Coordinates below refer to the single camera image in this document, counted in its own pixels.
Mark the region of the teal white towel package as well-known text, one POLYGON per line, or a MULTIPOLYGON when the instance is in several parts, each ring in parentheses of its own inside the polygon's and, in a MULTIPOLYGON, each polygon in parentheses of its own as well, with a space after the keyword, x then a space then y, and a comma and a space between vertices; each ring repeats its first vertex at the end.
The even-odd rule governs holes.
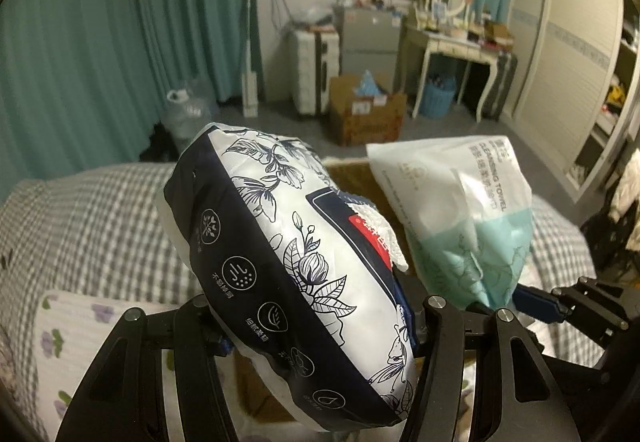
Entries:
POLYGON ((416 275, 459 309, 507 306, 533 238, 533 192, 507 136, 367 147, 406 231, 416 275))

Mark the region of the brown cardboard box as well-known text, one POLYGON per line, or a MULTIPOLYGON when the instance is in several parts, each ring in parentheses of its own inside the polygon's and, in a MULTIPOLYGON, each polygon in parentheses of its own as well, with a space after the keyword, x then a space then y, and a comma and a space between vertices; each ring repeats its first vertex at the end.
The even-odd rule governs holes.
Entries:
POLYGON ((406 419, 423 366, 413 316, 355 208, 292 162, 244 162, 217 210, 217 310, 269 389, 316 430, 406 419))

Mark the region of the white navy floral tissue pack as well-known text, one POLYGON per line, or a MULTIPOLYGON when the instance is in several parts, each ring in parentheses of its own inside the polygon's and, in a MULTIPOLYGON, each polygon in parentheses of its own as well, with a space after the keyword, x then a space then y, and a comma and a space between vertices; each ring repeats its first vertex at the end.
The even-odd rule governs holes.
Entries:
POLYGON ((340 190, 306 143, 208 124, 157 205, 217 323, 298 422, 352 431, 408 416, 406 260, 375 206, 340 190))

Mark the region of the white jacket on chair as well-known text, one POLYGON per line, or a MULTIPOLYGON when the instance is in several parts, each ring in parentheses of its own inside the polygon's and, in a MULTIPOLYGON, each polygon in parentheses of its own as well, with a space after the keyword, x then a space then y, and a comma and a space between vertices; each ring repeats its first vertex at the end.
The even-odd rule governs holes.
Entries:
MULTIPOLYGON (((635 150, 620 177, 614 192, 608 216, 617 223, 631 208, 639 203, 640 196, 640 150, 635 150)), ((640 248, 639 210, 634 213, 634 227, 628 237, 626 248, 638 251, 640 248)))

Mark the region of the grey checked bed sheet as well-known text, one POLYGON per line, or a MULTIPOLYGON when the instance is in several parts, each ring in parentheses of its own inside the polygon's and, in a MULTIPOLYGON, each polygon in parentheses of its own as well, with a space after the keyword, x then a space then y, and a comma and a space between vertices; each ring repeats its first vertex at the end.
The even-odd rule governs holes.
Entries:
MULTIPOLYGON (((1 382, 26 422, 54 441, 93 355, 138 303, 151 311, 199 294, 160 224, 158 190, 173 164, 125 164, 27 180, 1 206, 1 382)), ((409 259, 404 231, 363 159, 332 159, 337 185, 374 202, 409 259)), ((533 197, 532 253, 521 282, 551 290, 596 276, 577 225, 533 197)), ((544 353, 593 366, 603 350, 563 323, 534 327, 544 353)))

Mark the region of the blue laundry basket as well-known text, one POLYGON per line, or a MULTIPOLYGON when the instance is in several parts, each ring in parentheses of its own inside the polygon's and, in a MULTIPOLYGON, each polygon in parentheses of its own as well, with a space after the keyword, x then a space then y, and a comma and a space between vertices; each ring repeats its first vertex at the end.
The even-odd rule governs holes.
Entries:
POLYGON ((445 117, 456 93, 456 78, 453 76, 431 77, 423 90, 419 114, 431 119, 445 117))

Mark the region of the white louvered wardrobe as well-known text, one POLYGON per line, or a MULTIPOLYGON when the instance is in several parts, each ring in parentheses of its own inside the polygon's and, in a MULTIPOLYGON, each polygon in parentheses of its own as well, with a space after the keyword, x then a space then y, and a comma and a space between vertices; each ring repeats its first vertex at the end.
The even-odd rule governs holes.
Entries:
POLYGON ((508 27, 518 68, 503 119, 573 202, 595 188, 628 128, 639 67, 625 78, 627 102, 608 122, 602 106, 621 58, 625 0, 511 0, 508 27))

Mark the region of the dark striped suitcase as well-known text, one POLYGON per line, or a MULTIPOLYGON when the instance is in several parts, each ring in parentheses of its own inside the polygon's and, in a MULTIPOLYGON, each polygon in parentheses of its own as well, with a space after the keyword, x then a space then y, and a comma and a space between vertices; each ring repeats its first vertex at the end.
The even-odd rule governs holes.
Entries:
POLYGON ((484 118, 492 120, 499 119, 504 104, 506 104, 506 98, 509 95, 514 75, 518 68, 518 57, 513 53, 500 54, 497 66, 497 77, 483 105, 482 113, 484 118))

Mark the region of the cardboard box on floor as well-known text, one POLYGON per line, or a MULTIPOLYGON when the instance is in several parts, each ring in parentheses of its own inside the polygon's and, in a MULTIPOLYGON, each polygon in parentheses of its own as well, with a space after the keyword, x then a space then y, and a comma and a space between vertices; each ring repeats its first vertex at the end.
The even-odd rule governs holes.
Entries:
POLYGON ((397 141, 407 95, 388 93, 379 82, 380 95, 356 95, 360 80, 360 76, 345 74, 330 81, 329 117, 335 141, 341 146, 397 141))

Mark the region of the white dressing table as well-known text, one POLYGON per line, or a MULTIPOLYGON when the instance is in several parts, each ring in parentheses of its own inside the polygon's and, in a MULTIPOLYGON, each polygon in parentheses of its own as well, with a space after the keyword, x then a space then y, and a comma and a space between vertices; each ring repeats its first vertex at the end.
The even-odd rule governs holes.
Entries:
POLYGON ((468 84, 471 66, 473 64, 488 67, 488 79, 484 84, 480 98, 475 107, 475 121, 483 120, 483 110, 491 89, 498 78, 499 58, 504 53, 495 48, 481 46, 470 40, 452 38, 437 32, 428 32, 420 29, 416 25, 405 24, 404 33, 399 43, 399 68, 400 68, 400 90, 405 92, 409 71, 409 52, 416 49, 423 52, 420 74, 418 79, 418 90, 416 91, 416 102, 413 103, 411 117, 418 116, 426 86, 428 74, 434 74, 431 68, 433 58, 436 58, 436 65, 447 74, 457 75, 457 67, 463 66, 461 84, 458 87, 456 102, 460 104, 468 84))

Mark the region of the clear water jug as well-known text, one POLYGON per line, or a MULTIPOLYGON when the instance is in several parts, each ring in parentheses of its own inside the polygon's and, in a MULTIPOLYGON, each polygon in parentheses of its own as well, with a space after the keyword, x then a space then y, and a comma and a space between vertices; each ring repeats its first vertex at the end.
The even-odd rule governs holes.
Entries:
POLYGON ((218 105, 213 88, 206 78, 186 81, 182 87, 170 90, 162 124, 181 154, 206 124, 215 120, 218 105))

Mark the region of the silver mini fridge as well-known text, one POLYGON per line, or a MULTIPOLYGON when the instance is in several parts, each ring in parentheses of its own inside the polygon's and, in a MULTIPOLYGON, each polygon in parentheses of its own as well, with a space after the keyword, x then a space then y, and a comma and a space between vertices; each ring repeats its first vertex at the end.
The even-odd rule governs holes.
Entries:
POLYGON ((341 73, 362 75, 366 70, 393 89, 402 15, 395 11, 337 8, 341 41, 341 73))

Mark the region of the white suitcase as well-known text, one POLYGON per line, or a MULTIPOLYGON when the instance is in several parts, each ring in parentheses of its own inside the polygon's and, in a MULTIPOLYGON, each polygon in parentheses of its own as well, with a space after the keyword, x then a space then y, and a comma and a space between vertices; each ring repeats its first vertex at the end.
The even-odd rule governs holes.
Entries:
POLYGON ((296 30, 290 35, 291 94, 297 113, 320 116, 329 110, 330 81, 340 74, 337 32, 296 30))

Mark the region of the teal curtain left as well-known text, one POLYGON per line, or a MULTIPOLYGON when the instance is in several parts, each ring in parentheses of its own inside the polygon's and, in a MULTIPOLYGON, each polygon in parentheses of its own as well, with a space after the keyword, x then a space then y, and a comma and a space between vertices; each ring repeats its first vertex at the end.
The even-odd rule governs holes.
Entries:
POLYGON ((226 102, 258 53, 246 0, 2 0, 2 192, 136 160, 170 90, 226 102))

